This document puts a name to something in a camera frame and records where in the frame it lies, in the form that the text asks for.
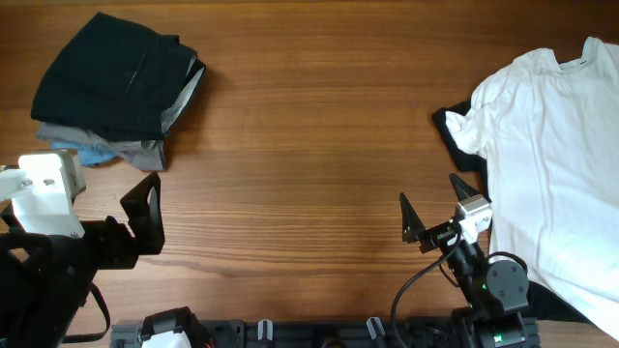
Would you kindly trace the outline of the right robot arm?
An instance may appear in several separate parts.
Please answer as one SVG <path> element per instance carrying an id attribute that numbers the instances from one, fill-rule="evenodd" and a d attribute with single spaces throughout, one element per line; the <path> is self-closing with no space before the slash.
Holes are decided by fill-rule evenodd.
<path id="1" fill-rule="evenodd" d="M 399 195 L 402 240 L 418 243 L 420 251 L 438 249 L 441 256 L 409 278 L 398 290 L 390 321 L 396 342 L 413 347 L 397 328 L 398 304 L 405 291 L 427 273 L 446 265 L 451 283 L 462 292 L 467 307 L 454 310 L 444 331 L 432 331 L 434 344 L 449 347 L 526 348 L 541 343 L 537 319 L 525 317 L 528 310 L 528 268 L 519 257 L 504 251 L 485 254 L 478 237 L 492 223 L 490 202 L 455 173 L 450 175 L 458 202 L 447 221 L 426 228 L 404 193 Z"/>

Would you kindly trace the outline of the black shorts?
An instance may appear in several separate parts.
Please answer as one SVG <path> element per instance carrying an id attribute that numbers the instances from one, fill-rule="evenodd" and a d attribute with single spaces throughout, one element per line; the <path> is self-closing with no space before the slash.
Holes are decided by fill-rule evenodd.
<path id="1" fill-rule="evenodd" d="M 108 141 L 163 140 L 204 71 L 178 36 L 98 13 L 45 72 L 31 117 Z"/>

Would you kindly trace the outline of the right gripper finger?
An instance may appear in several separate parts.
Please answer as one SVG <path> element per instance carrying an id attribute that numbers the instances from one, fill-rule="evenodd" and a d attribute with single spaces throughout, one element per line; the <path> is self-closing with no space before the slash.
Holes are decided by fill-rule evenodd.
<path id="1" fill-rule="evenodd" d="M 462 180 L 456 173 L 451 173 L 449 175 L 449 179 L 458 201 L 464 201 L 468 198 L 481 194 L 477 189 Z"/>
<path id="2" fill-rule="evenodd" d="M 425 236 L 425 226 L 403 192 L 399 194 L 399 203 L 402 214 L 402 240 L 408 244 L 420 242 Z"/>

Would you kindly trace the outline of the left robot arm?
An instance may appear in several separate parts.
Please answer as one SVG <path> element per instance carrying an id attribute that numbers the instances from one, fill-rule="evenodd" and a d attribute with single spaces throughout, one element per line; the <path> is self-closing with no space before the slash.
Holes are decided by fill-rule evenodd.
<path id="1" fill-rule="evenodd" d="M 76 312 L 93 297 L 110 317 L 93 279 L 100 270 L 130 270 L 139 256 L 158 255 L 165 241 L 161 179 L 152 172 L 120 200 L 128 221 L 114 217 L 82 222 L 78 238 L 28 233 L 12 206 L 1 218 L 1 344 L 56 347 L 102 339 L 104 332 L 70 334 Z"/>

